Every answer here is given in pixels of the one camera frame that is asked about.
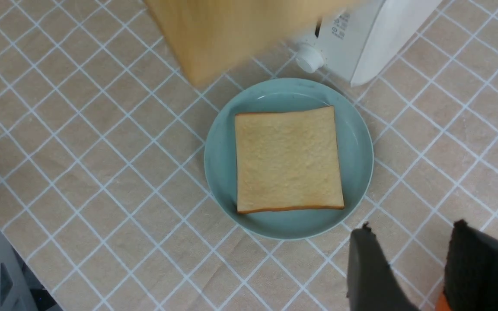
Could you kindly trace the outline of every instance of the bread slice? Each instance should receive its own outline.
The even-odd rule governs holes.
[[[342,209],[334,108],[235,116],[237,212]]]

